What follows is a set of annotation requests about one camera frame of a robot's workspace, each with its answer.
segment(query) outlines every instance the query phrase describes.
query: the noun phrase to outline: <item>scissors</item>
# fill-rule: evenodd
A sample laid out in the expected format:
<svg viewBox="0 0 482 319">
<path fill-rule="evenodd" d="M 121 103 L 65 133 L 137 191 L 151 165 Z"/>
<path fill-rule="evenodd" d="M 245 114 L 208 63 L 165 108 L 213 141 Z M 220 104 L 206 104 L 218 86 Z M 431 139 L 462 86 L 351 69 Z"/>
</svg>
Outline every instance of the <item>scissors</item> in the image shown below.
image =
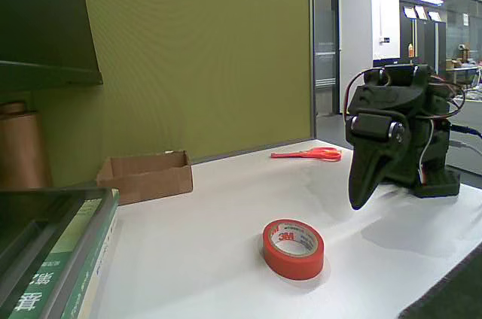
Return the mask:
<svg viewBox="0 0 482 319">
<path fill-rule="evenodd" d="M 291 152 L 291 153 L 272 153 L 272 159 L 285 159 L 292 157 L 303 157 L 306 159 L 320 159 L 324 161 L 340 161 L 341 151 L 334 147 L 314 147 L 308 151 Z"/>
</svg>

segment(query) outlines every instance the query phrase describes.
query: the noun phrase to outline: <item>doorway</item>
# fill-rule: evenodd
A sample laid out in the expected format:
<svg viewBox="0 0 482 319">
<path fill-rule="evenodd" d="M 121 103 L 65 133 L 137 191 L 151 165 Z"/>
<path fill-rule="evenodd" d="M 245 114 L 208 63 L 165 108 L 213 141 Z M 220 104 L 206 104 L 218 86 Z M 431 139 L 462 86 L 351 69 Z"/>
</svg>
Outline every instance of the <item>doorway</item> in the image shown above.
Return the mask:
<svg viewBox="0 0 482 319">
<path fill-rule="evenodd" d="M 340 113 L 338 0 L 313 0 L 315 116 Z"/>
</svg>

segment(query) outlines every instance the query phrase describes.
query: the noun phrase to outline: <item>white table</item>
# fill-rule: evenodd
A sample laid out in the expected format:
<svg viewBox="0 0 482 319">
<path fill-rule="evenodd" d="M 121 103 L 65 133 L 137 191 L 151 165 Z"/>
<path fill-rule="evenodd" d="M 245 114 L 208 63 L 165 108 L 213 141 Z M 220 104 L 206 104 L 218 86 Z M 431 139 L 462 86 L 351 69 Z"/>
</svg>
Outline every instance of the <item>white table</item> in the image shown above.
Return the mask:
<svg viewBox="0 0 482 319">
<path fill-rule="evenodd" d="M 423 295 L 482 241 L 482 191 L 418 199 L 383 185 L 353 211 L 352 153 L 340 163 L 270 159 L 308 141 L 193 167 L 193 193 L 119 208 L 92 317 L 383 318 Z M 315 227 L 325 268 L 275 274 L 261 232 L 278 218 Z"/>
</svg>

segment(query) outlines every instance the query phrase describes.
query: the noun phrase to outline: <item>red tape roll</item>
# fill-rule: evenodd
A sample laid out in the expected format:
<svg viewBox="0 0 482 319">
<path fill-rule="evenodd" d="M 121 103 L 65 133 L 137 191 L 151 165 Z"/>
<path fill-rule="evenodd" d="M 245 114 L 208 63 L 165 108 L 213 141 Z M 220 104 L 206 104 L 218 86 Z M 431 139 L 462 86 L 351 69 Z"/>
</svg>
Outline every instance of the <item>red tape roll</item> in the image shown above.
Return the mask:
<svg viewBox="0 0 482 319">
<path fill-rule="evenodd" d="M 292 240 L 306 249 L 305 254 L 292 254 L 276 246 Z M 325 244 L 320 234 L 300 221 L 281 219 L 266 225 L 263 231 L 264 259 L 268 266 L 285 278 L 307 280 L 323 269 Z"/>
</svg>

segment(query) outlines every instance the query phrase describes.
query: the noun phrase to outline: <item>green wall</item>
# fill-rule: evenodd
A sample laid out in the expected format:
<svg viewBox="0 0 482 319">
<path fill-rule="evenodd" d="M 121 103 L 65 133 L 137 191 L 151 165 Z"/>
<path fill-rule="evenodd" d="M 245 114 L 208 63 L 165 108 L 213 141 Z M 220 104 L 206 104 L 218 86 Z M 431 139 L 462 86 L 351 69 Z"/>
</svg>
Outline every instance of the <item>green wall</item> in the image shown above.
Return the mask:
<svg viewBox="0 0 482 319">
<path fill-rule="evenodd" d="M 56 185 L 310 136 L 308 0 L 87 0 L 104 85 L 38 91 Z"/>
</svg>

